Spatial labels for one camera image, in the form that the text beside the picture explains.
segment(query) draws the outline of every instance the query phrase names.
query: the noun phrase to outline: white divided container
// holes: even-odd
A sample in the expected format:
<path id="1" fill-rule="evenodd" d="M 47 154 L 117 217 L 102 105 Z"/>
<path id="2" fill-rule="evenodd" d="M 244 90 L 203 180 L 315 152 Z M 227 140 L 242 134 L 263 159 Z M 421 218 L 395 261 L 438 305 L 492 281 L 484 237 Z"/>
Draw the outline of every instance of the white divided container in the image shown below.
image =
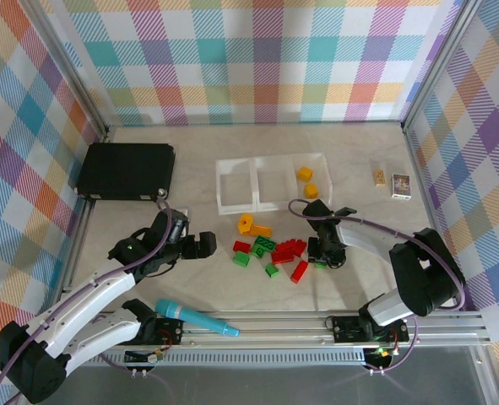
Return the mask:
<path id="1" fill-rule="evenodd" d="M 219 214 L 287 209 L 293 198 L 306 198 L 308 183 L 296 176 L 302 166 L 313 170 L 310 182 L 317 186 L 318 198 L 331 205 L 332 181 L 323 154 L 258 156 L 216 161 Z"/>

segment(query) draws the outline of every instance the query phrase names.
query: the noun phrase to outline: black case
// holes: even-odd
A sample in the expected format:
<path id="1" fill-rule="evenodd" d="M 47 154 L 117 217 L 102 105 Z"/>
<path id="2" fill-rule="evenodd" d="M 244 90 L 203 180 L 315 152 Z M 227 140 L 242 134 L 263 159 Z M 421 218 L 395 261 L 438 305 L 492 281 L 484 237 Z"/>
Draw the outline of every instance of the black case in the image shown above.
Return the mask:
<path id="1" fill-rule="evenodd" d="M 77 193 L 88 199 L 156 201 L 159 189 L 168 195 L 175 157 L 167 143 L 93 143 Z"/>

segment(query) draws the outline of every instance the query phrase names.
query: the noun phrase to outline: table surface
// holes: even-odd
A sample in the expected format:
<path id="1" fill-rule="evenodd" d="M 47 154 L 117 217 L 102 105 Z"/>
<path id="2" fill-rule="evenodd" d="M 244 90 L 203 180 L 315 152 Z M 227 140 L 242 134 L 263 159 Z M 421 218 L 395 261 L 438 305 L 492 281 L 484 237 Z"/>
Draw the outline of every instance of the table surface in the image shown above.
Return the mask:
<path id="1" fill-rule="evenodd" d="M 107 306 L 138 298 L 155 307 L 169 298 L 201 311 L 221 310 L 358 310 L 368 300 L 395 288 L 391 267 L 381 258 L 350 247 L 340 269 L 310 264 L 298 284 L 290 281 L 297 261 L 281 266 L 270 279 L 270 262 L 252 257 L 247 268 L 232 262 L 235 240 L 253 242 L 237 231 L 238 214 L 219 216 L 215 161 L 252 156 L 321 152 L 334 185 L 331 209 L 344 206 L 358 215 L 395 229 L 413 232 L 429 226 L 419 185 L 403 134 L 396 123 L 316 125 L 247 125 L 118 128 L 115 142 L 169 143 L 176 150 L 170 205 L 190 207 L 190 233 L 211 230 L 216 253 L 202 260 L 178 261 L 165 276 L 146 279 Z M 373 171 L 383 169 L 387 186 L 376 187 Z M 412 198 L 391 198 L 392 173 L 410 175 Z M 108 251 L 135 230 L 150 226 L 157 214 L 152 202 L 98 201 L 89 222 L 73 285 L 84 281 L 106 259 Z M 273 229 L 278 242 L 314 236 L 309 224 L 286 211 L 255 213 L 255 223 Z"/>

